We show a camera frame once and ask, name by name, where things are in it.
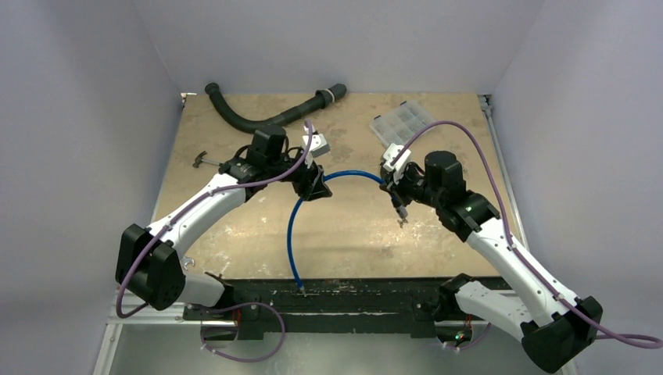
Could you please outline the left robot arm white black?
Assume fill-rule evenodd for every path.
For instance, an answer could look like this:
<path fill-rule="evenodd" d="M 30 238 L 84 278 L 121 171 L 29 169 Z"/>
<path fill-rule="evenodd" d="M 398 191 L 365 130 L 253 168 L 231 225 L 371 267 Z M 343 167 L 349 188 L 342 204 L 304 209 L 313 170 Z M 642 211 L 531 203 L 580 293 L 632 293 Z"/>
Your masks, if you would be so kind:
<path fill-rule="evenodd" d="M 162 311 L 175 302 L 202 305 L 215 320 L 229 316 L 233 298 L 221 277 L 189 273 L 183 264 L 187 251 L 217 221 L 250 200 L 268 184 L 288 182 L 303 201 L 329 198 L 324 168 L 315 158 L 330 145 L 310 121 L 296 154 L 290 155 L 289 139 L 279 126 L 256 130 L 250 144 L 220 164 L 211 180 L 173 212 L 145 227 L 130 225 L 121 235 L 116 263 L 116 314 L 126 292 Z"/>

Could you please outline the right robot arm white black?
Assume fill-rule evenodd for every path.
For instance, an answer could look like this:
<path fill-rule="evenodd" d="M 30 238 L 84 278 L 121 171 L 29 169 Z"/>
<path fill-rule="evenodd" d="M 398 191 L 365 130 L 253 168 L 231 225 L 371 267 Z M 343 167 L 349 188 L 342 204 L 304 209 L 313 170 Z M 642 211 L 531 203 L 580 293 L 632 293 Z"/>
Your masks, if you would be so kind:
<path fill-rule="evenodd" d="M 480 317 L 521 343 L 543 371 L 556 373 L 597 338 L 597 330 L 577 316 L 598 323 L 603 313 L 593 297 L 580 298 L 552 276 L 507 229 L 497 209 L 466 188 L 463 168 L 451 152 L 435 151 L 420 168 L 411 152 L 391 144 L 380 162 L 381 189 L 393 195 L 401 217 L 411 202 L 435 210 L 442 225 L 486 259 L 514 291 L 506 297 L 478 280 L 458 275 L 443 286 L 441 312 Z"/>

